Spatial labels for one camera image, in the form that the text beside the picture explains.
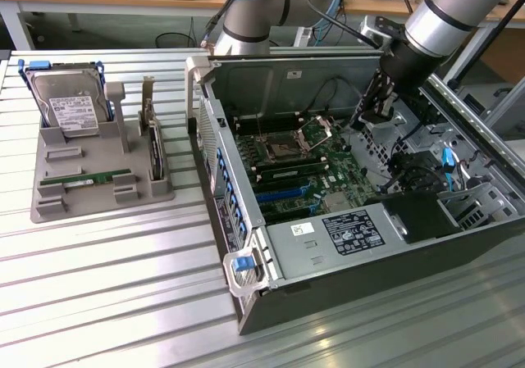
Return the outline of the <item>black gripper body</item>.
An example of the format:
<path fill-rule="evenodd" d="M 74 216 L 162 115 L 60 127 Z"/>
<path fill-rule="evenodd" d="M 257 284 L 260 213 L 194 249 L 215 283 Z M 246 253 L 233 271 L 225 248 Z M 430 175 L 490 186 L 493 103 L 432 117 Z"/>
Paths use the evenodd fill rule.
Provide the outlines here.
<path fill-rule="evenodd" d="M 380 58 L 381 72 L 394 85 L 395 93 L 408 93 L 421 87 L 445 57 L 433 57 L 411 43 L 395 39 Z"/>

